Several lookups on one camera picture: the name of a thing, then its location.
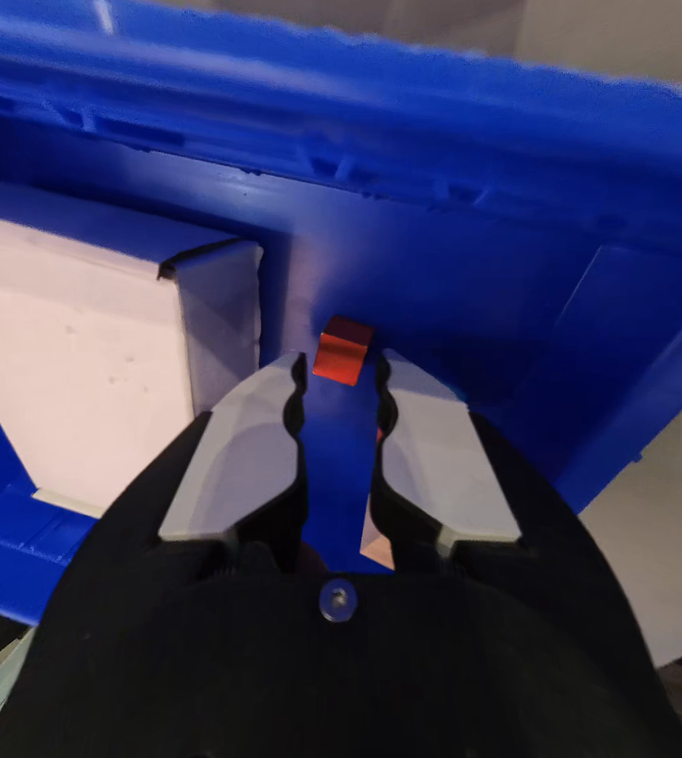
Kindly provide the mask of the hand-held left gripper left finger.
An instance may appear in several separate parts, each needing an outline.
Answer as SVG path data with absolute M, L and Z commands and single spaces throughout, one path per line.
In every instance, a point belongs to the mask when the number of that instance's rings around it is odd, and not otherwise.
M 258 542 L 281 570 L 296 569 L 309 509 L 300 438 L 307 388 L 307 357 L 290 352 L 213 406 L 160 526 L 162 541 Z

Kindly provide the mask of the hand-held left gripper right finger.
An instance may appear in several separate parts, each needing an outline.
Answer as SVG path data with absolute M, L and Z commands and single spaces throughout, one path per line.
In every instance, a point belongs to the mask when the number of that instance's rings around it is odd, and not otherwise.
M 462 542 L 518 546 L 520 526 L 468 403 L 393 349 L 379 357 L 376 391 L 367 557 L 393 569 L 394 544 L 425 544 L 445 559 Z

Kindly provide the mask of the white carton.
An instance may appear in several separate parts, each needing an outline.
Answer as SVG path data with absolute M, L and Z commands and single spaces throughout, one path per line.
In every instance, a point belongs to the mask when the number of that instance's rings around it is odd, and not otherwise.
M 262 257 L 149 218 L 127 242 L 0 220 L 0 424 L 36 499 L 101 517 L 257 370 Z

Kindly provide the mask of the red cube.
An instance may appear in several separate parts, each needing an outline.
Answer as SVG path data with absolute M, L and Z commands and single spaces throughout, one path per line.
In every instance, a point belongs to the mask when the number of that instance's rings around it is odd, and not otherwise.
M 373 327 L 334 315 L 319 336 L 312 373 L 339 384 L 356 386 L 373 337 Z

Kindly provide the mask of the blue plastic bin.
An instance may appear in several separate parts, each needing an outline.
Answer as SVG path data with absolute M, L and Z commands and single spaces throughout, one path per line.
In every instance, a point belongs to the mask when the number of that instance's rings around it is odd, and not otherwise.
M 363 571 L 374 351 L 467 394 L 580 513 L 682 411 L 682 85 L 149 2 L 0 2 L 0 220 L 256 242 L 260 353 L 313 378 L 308 540 Z M 35 625 L 93 516 L 0 424 L 0 614 Z

